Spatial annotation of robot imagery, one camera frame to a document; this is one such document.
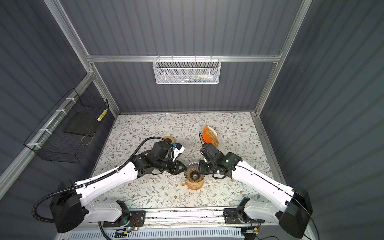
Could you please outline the wooden dripper ring stand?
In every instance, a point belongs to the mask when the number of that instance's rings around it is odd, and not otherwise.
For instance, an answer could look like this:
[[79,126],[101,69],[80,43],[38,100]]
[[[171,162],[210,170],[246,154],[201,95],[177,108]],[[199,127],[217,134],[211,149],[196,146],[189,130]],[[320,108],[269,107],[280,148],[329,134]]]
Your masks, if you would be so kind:
[[205,179],[205,176],[192,174],[192,175],[187,175],[186,179],[188,179],[191,182],[197,182],[198,180]]

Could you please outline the orange glass carafe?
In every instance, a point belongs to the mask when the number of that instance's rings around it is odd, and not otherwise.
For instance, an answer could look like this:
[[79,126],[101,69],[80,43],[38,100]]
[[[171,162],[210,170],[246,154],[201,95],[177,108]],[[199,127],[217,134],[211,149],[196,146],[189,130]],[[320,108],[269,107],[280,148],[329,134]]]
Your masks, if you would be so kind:
[[203,187],[204,184],[204,179],[198,180],[197,182],[191,182],[188,179],[185,179],[181,185],[182,186],[187,186],[190,190],[199,190]]

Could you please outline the orange coffee filter box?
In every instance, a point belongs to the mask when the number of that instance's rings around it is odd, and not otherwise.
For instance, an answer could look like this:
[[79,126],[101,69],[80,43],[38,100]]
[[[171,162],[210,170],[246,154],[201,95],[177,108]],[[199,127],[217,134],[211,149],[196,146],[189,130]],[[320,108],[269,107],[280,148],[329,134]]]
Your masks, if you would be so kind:
[[203,133],[202,133],[202,138],[203,138],[203,141],[205,143],[211,143],[212,144],[212,140],[210,138],[210,135],[206,133],[206,131],[209,129],[209,126],[206,126],[203,130]]

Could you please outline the brown paper coffee filters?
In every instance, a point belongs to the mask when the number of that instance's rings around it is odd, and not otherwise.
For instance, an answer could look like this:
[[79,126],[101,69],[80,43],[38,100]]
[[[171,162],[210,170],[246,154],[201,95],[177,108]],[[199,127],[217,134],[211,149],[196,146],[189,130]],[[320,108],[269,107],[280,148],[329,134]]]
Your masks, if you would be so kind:
[[216,131],[214,129],[212,129],[211,127],[209,127],[209,129],[206,131],[206,133],[210,135],[210,138],[212,140],[212,144],[215,147],[218,147],[219,146],[219,139],[217,137]]

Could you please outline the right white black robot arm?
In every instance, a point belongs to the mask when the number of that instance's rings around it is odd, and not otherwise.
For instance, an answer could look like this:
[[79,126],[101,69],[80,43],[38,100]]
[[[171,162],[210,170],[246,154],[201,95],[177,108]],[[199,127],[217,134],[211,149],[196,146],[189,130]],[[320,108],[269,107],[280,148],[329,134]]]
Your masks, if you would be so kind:
[[213,144],[203,144],[200,150],[204,160],[199,162],[202,175],[229,177],[252,188],[272,205],[260,207],[250,198],[243,198],[236,208],[236,216],[243,223],[260,220],[278,223],[294,238],[301,239],[313,214],[313,207],[307,190],[281,184],[254,169],[234,153],[224,155]]

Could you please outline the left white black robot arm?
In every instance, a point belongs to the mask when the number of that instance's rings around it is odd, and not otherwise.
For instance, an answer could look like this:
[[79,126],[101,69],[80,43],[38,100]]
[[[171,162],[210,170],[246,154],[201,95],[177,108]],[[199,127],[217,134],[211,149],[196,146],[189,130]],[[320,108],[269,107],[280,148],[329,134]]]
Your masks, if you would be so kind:
[[50,210],[58,233],[66,233],[82,223],[118,222],[129,223],[129,209],[122,201],[113,204],[95,203],[100,195],[127,182],[142,176],[168,172],[178,175],[187,167],[177,160],[185,148],[180,143],[170,144],[160,141],[153,148],[132,156],[124,163],[96,177],[73,183],[65,180],[57,188],[58,194],[53,196]]

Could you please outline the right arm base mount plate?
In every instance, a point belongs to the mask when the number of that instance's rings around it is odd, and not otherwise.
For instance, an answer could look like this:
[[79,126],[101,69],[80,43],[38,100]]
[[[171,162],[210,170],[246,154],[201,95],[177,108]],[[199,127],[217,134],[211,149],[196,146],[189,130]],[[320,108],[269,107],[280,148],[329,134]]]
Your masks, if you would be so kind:
[[236,208],[225,208],[223,211],[226,224],[263,224],[265,220],[251,219],[244,212],[238,211]]

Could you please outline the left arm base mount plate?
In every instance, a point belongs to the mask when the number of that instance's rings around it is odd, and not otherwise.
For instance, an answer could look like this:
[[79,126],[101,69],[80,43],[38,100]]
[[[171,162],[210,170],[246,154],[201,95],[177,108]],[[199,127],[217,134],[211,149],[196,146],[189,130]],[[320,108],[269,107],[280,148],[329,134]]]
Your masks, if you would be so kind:
[[130,211],[129,214],[123,213],[115,222],[104,222],[104,228],[139,228],[144,225],[146,211]]

